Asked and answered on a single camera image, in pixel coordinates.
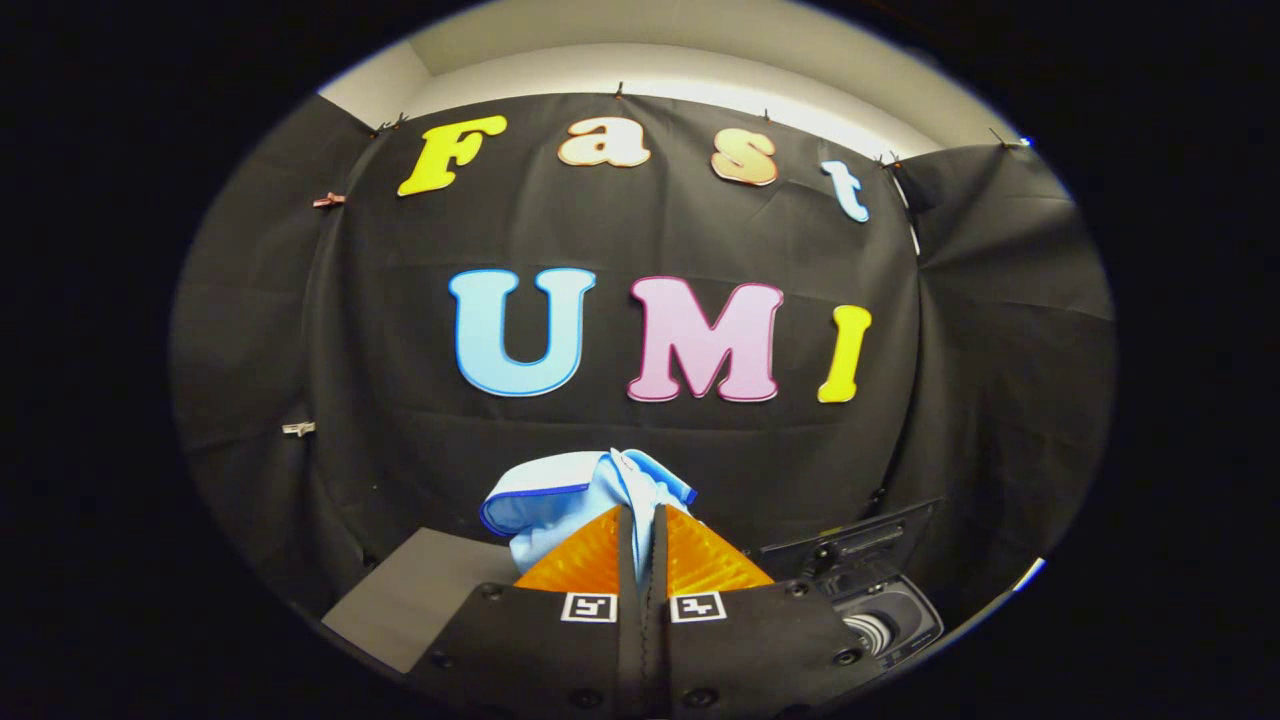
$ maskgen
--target pink letter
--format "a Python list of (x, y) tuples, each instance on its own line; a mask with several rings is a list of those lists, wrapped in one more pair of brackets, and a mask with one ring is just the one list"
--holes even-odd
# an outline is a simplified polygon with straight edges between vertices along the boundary
[(627, 386), (632, 400), (666, 402), (680, 395), (671, 377), (672, 351), (694, 397), (707, 395), (730, 354), (733, 359), (719, 384), (721, 397), (763, 402), (778, 393), (773, 314), (782, 305), (781, 290), (759, 283), (737, 286), (714, 327), (707, 325), (694, 291), (680, 278), (640, 278), (631, 295), (644, 304), (644, 360), (640, 377)]

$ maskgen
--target blue cloth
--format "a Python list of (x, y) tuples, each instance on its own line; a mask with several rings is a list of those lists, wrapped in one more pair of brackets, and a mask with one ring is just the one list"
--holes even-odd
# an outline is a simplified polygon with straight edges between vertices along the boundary
[(507, 470), (480, 506), (480, 519), (495, 534), (511, 537), (516, 566), (527, 573), (582, 525), (616, 505), (627, 505), (635, 514), (636, 584), (644, 587), (657, 507), (672, 505), (687, 514), (696, 496), (639, 450), (566, 452)]

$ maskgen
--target orange finger pad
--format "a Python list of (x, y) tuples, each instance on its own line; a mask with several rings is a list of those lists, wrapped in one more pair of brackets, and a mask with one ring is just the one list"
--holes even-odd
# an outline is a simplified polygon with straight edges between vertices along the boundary
[(773, 580), (736, 547), (671, 505), (667, 512), (667, 597), (741, 591)]
[(618, 592), (618, 512), (614, 505), (564, 538), (529, 569), (517, 588), (550, 592)]

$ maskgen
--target blue letter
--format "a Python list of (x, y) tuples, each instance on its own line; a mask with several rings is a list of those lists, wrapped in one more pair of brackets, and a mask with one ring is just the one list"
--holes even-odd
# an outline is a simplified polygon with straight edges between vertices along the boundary
[(449, 281), (458, 299), (458, 369), (468, 383), (503, 397), (548, 393), (567, 383), (582, 359), (582, 296), (595, 286), (595, 274), (577, 268), (538, 273), (534, 284), (547, 293), (547, 355), (536, 363), (507, 356), (504, 315), (507, 295), (520, 279), (509, 270), (470, 270)]
[(836, 199), (840, 200), (840, 206), (845, 210), (845, 214), (859, 223), (869, 220), (872, 218), (870, 211), (863, 208), (858, 202), (858, 196), (854, 195), (855, 190), (863, 188), (863, 183), (849, 174), (849, 168), (840, 160), (827, 160), (822, 164), (822, 169), (831, 176), (831, 182), (836, 183)]

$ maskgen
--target white ceiling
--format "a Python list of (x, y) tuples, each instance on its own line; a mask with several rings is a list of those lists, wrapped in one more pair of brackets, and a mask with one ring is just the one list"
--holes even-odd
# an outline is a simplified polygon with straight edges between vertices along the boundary
[(765, 63), (852, 95), (943, 146), (989, 143), (988, 128), (1020, 136), (919, 51), (786, 0), (495, 0), (408, 38), (433, 77), (520, 53), (611, 42)]

